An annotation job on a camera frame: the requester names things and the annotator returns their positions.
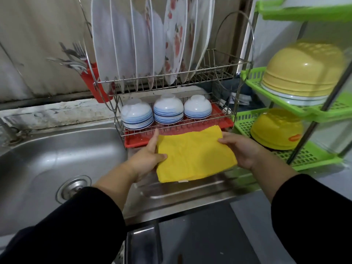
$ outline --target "faucet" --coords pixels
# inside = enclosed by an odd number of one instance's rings
[[[0,118],[0,130],[2,134],[6,137],[6,139],[9,141],[9,144],[14,144],[16,142],[19,142],[21,140],[21,137],[18,137],[16,135],[16,131],[9,127],[3,120]]]

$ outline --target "orange label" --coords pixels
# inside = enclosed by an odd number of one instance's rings
[[[302,135],[296,134],[296,135],[293,135],[293,136],[291,136],[290,138],[288,138],[288,141],[290,141],[290,142],[296,142],[296,141],[298,141],[299,139],[301,139],[301,137],[302,137]]]

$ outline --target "stacked bowls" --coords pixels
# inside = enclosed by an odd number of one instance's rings
[[[154,103],[155,121],[160,124],[174,124],[183,119],[183,103],[172,93],[163,94]]]
[[[302,133],[302,121],[281,108],[272,108],[262,113],[251,128],[251,136],[255,141],[274,150],[295,148]]]
[[[333,44],[298,41],[270,60],[262,87],[293,105],[319,105],[337,84],[346,66]]]
[[[152,108],[139,98],[131,98],[121,109],[121,120],[126,129],[147,128],[154,122]]]
[[[212,110],[212,104],[204,95],[193,95],[184,103],[184,113],[191,119],[205,119]]]

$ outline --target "dish drying rack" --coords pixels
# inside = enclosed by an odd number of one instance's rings
[[[130,78],[130,79],[117,79],[115,77],[113,80],[102,80],[98,78],[98,69],[96,65],[92,64],[89,60],[89,56],[87,53],[86,43],[83,40],[83,49],[85,51],[87,57],[87,64],[89,69],[88,72],[82,73],[82,78],[86,82],[87,86],[90,88],[92,93],[95,93],[95,98],[99,102],[104,102],[107,108],[112,111],[114,114],[114,125],[121,137],[121,140],[124,142],[125,148],[132,148],[132,147],[139,147],[146,145],[149,139],[153,136],[154,131],[156,128],[160,130],[160,134],[164,135],[173,135],[173,134],[182,134],[191,131],[201,131],[213,125],[218,125],[221,129],[225,128],[233,128],[234,122],[231,119],[233,116],[236,116],[237,107],[239,104],[239,93],[241,90],[242,85],[246,81],[246,79],[241,79],[240,84],[236,91],[235,96],[235,104],[234,109],[231,110],[226,104],[225,101],[221,99],[221,94],[223,91],[227,91],[228,94],[231,94],[232,90],[227,90],[221,84],[221,80],[224,79],[231,79],[234,78],[236,75],[237,67],[242,66],[245,67],[249,64],[249,70],[253,68],[253,61],[248,61],[250,48],[252,46],[251,54],[252,58],[254,58],[254,30],[249,20],[248,16],[242,11],[235,11],[229,13],[222,21],[219,26],[218,32],[215,37],[215,41],[217,40],[219,30],[224,23],[224,21],[232,14],[239,13],[242,14],[246,20],[247,24],[251,30],[249,42],[247,43],[247,50],[244,59],[235,57],[231,54],[223,53],[218,51],[217,49],[207,49],[202,62],[201,68],[197,70],[190,70],[184,72],[177,72],[177,73],[170,73],[167,75],[177,75],[176,81],[169,85],[165,80],[165,74],[155,75],[155,76],[145,76],[145,77],[137,77],[137,78]],[[195,73],[195,75],[191,79],[187,79],[186,82],[182,83],[180,79],[180,74],[184,73]],[[120,89],[120,83],[123,82],[125,84],[124,93],[122,93]],[[190,119],[186,115],[184,115],[183,119],[174,124],[159,124],[156,121],[147,128],[142,130],[128,130],[126,129],[121,121],[120,111],[123,107],[123,101],[121,96],[123,94],[131,94],[134,92],[149,92],[155,90],[162,90],[162,89],[172,89],[177,87],[185,87],[190,85],[197,85],[204,82],[212,82],[212,92],[205,93],[204,96],[210,100],[212,104],[212,113],[206,119]],[[109,92],[105,93],[103,91],[102,84],[108,83],[109,84]],[[181,97],[181,101],[185,103],[187,97]]]

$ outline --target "hand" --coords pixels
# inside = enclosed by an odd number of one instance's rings
[[[143,147],[135,153],[126,164],[133,170],[136,178],[134,182],[139,182],[155,166],[167,159],[166,154],[156,154],[156,145],[158,143],[159,130],[155,129],[153,137],[149,140],[146,147]]]
[[[231,148],[241,168],[249,170],[252,170],[261,154],[269,152],[257,142],[239,134],[222,132],[219,142]]]

